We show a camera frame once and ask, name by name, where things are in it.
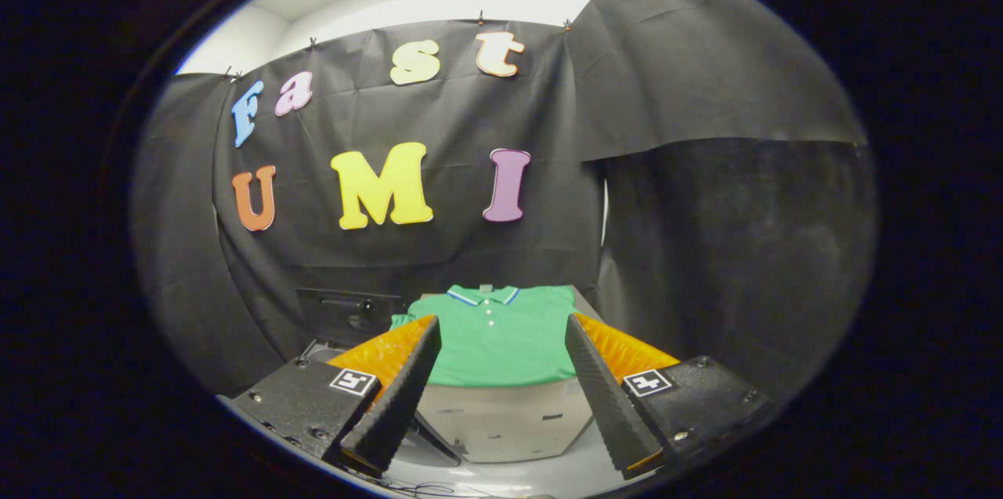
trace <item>orange letter u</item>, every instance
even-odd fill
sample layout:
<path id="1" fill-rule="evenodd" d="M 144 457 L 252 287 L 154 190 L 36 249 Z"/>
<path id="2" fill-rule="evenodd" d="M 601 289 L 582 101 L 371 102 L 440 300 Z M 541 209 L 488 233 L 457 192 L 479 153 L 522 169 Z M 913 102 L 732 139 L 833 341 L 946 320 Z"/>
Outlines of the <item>orange letter u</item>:
<path id="1" fill-rule="evenodd" d="M 243 174 L 234 175 L 233 180 L 234 192 L 237 195 L 237 214 L 247 230 L 264 231 L 265 228 L 271 227 L 272 221 L 275 220 L 275 192 L 272 191 L 275 167 L 259 167 L 256 174 L 261 181 L 261 213 L 255 213 L 251 209 L 251 173 L 245 171 Z"/>

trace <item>black panel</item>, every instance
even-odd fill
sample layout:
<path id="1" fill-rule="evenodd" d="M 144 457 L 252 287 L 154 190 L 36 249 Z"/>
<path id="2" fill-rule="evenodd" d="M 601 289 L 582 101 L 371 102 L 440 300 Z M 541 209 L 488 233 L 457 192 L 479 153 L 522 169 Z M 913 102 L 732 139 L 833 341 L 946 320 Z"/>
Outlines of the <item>black panel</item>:
<path id="1" fill-rule="evenodd" d="M 303 317 L 311 336 L 352 348 L 390 330 L 391 316 L 403 314 L 400 297 L 378 293 L 298 289 Z"/>
<path id="2" fill-rule="evenodd" d="M 628 375 L 622 388 L 662 446 L 684 462 L 747 434 L 770 406 L 766 395 L 709 357 Z"/>
<path id="3" fill-rule="evenodd" d="M 379 389 L 375 375 L 298 359 L 233 402 L 291 445 L 326 459 Z"/>

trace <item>letter m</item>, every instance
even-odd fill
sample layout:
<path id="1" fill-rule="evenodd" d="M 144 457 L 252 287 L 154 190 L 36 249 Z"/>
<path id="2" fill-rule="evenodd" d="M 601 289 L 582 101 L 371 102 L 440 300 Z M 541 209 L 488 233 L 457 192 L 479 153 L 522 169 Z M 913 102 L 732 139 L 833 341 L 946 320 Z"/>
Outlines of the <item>letter m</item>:
<path id="1" fill-rule="evenodd" d="M 425 205 L 421 189 L 421 159 L 425 145 L 421 142 L 401 142 L 390 149 L 383 171 L 376 175 L 362 152 L 342 152 L 331 159 L 331 167 L 341 181 L 343 216 L 341 228 L 362 228 L 368 219 L 359 207 L 366 206 L 376 224 L 383 224 L 390 198 L 393 212 L 390 220 L 397 224 L 424 223 L 432 219 L 430 206 Z"/>

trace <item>black cloth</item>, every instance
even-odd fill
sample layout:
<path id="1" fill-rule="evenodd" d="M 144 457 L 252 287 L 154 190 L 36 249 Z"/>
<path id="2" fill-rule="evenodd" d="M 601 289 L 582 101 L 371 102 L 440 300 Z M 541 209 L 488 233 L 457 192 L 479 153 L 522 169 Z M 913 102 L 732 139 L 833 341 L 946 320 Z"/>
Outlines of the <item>black cloth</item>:
<path id="1" fill-rule="evenodd" d="M 130 206 L 136 271 L 154 321 L 217 393 L 250 387 L 284 360 L 248 315 L 217 231 L 209 177 L 231 88 L 219 74 L 172 79 L 136 150 Z"/>

